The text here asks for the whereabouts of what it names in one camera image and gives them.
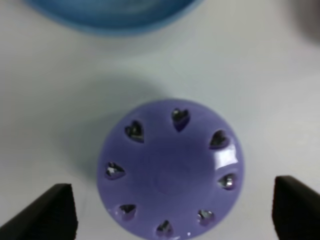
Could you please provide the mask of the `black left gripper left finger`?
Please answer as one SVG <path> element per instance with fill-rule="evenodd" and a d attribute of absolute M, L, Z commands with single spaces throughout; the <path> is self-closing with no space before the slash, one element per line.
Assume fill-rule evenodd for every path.
<path fill-rule="evenodd" d="M 72 185 L 57 183 L 0 227 L 2 240 L 74 240 L 78 218 Z"/>

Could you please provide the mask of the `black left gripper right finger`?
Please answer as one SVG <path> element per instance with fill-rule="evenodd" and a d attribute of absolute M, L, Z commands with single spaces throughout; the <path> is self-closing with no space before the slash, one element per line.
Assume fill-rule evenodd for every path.
<path fill-rule="evenodd" d="M 271 216 L 279 240 L 320 238 L 320 194 L 290 175 L 274 180 Z"/>

